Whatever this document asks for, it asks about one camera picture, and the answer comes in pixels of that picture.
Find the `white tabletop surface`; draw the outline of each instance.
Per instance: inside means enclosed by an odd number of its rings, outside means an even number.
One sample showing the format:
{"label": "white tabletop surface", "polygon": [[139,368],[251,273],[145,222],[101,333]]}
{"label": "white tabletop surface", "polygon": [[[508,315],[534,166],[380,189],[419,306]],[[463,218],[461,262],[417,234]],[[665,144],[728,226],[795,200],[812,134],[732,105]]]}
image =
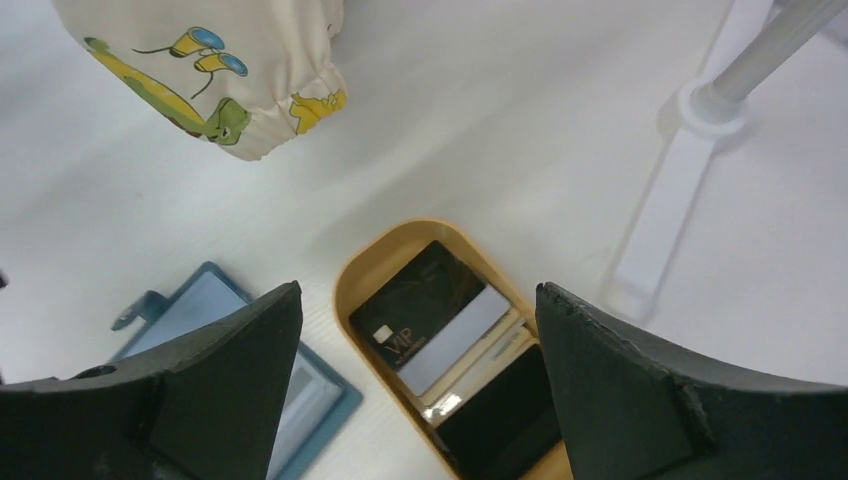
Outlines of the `white tabletop surface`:
{"label": "white tabletop surface", "polygon": [[[335,326],[344,262],[446,218],[532,298],[599,298],[655,167],[658,109],[726,1],[349,0],[347,108],[259,163],[164,121],[45,0],[0,17],[0,369],[68,377],[132,335],[144,290],[204,260],[259,295],[297,279],[303,339],[365,395],[308,478],[447,478]],[[649,328],[770,373],[848,385],[848,55],[816,38],[753,95],[716,159]]]}

